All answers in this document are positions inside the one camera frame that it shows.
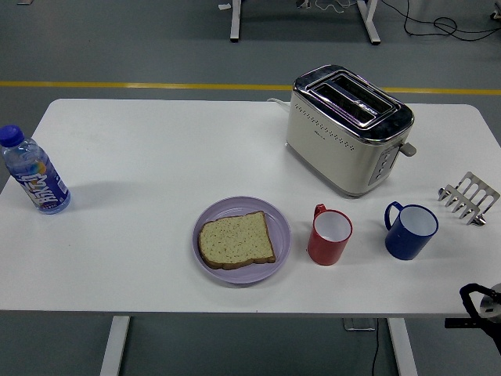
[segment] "gray floor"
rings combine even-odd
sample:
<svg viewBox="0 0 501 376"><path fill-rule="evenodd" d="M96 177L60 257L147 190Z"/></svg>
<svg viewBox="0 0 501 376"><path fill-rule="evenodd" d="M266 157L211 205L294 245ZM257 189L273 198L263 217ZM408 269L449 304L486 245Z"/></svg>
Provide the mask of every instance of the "gray floor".
<svg viewBox="0 0 501 376"><path fill-rule="evenodd" d="M406 11L403 0L387 2ZM374 22L382 43L375 46L355 6L335 13L295 9L294 0L246 0L241 40L230 43L231 11L218 10L219 3L224 2L0 2L0 125L17 123L30 135L58 98L290 98L287 90L61 88L34 87L32 81L291 85L300 74L335 63L384 88L501 89L501 31L478 42L411 37L404 18L380 3ZM489 18L494 0L410 4L410 15L420 20L448 16L463 30L501 27ZM415 23L409 29L436 31ZM408 103L476 106L501 141L498 92L393 94ZM492 162L493 172L498 163ZM0 187L7 178L0 167ZM459 294L444 298L460 299ZM3 313L0 374L99 374L110 322L75 313ZM397 374L381 323L375 374ZM419 375L499 374L501 357L482 331L446 330L443 318L406 323ZM370 374L375 346L373 332L347 333L341 320L325 317L140 316L132 321L121 373Z"/></svg>

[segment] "toaster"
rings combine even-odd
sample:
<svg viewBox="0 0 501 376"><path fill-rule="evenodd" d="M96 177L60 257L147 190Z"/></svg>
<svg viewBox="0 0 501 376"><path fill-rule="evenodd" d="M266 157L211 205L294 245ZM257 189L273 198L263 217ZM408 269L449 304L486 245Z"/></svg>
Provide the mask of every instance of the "toaster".
<svg viewBox="0 0 501 376"><path fill-rule="evenodd" d="M334 185L360 197L390 174L399 152L416 149L405 140L413 112L353 72L326 65L294 82L287 145Z"/></svg>

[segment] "toaster lever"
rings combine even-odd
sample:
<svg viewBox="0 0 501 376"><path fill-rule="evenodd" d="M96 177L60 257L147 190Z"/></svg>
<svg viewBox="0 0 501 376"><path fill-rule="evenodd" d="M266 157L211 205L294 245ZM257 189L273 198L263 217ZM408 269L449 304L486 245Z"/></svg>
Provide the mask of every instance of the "toaster lever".
<svg viewBox="0 0 501 376"><path fill-rule="evenodd" d="M404 143L402 146L400 146L400 149L398 151L400 151L406 157L412 157L417 152L416 148L410 143Z"/></svg>

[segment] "power cord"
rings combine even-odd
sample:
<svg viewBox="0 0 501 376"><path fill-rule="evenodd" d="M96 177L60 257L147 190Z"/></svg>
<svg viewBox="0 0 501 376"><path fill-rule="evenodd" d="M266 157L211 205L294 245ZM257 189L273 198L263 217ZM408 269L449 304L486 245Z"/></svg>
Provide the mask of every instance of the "power cord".
<svg viewBox="0 0 501 376"><path fill-rule="evenodd" d="M393 5L388 4L384 0L381 0L381 1L383 2L383 4L389 6L390 8L392 8L394 10L396 10L401 16L405 17L404 30L405 30L405 32L408 35L413 35L413 36L417 36L417 37L425 37L425 36L431 36L431 35L441 35L441 36L450 36L450 37L459 39L460 41L464 41L464 42L475 42L475 41L480 41L481 39L487 38L488 36L496 33L499 30L501 30L501 27L497 27L495 29L490 29L490 30L483 30L483 31L465 31L465 30L460 30L458 28L458 26L457 26L456 21L453 20L452 18L449 18L449 17L439 17L439 18L435 19L433 22L431 22L431 21L416 20L416 19L414 19L412 17L409 17L409 8L410 8L409 0L407 0L407 11L406 11L405 14L403 12L401 12L400 10L398 10L397 8L395 8ZM433 25L434 27L436 27L437 29L439 29L440 31L443 31L443 32L442 33L426 33L426 34L416 34L416 33L413 33L413 32L411 32L411 31L409 31L407 29L407 22L408 22L408 20L417 22L419 24L422 23L422 24ZM463 34L484 34L484 33L488 33L488 34L483 35L483 36L481 36L479 38L468 39L468 38L462 38L462 37L460 37L459 35L457 35L457 33L463 33Z"/></svg>
<svg viewBox="0 0 501 376"><path fill-rule="evenodd" d="M355 2L351 2L350 0L348 0L348 4L342 4L339 0L336 0L336 3L339 4L339 6L343 9L347 9L349 8L350 6L354 5L357 3L357 1ZM315 6L317 8L320 8L321 10L328 10L328 8L330 6L332 6L334 8L334 10L337 12L337 13L344 13L344 10L337 10L336 6L334 4L327 4L327 6L325 8L322 8L319 4L318 4L318 0L315 0Z"/></svg>
<svg viewBox="0 0 501 376"><path fill-rule="evenodd" d="M376 319L376 352L374 353L374 359L373 359L373 370L372 370L372 376L374 376L374 371L376 369L376 358L377 358L377 352L379 351L379 319Z"/></svg>
<svg viewBox="0 0 501 376"><path fill-rule="evenodd" d="M290 103L284 102L277 98L268 98L266 102L275 102L278 103L286 112L290 112Z"/></svg>

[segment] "metal toast rack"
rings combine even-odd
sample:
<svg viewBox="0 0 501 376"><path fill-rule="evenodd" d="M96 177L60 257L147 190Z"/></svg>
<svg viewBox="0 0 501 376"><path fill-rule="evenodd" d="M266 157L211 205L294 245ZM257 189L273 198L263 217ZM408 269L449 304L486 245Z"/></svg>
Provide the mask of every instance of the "metal toast rack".
<svg viewBox="0 0 501 376"><path fill-rule="evenodd" d="M464 209L460 219L472 215L467 225L473 223L476 226L483 226L487 223L484 214L499 198L499 193L471 172L467 172L455 188L448 184L445 188L438 190L438 195L439 201L449 198L445 203L447 208L456 204L452 210L453 213Z"/></svg>

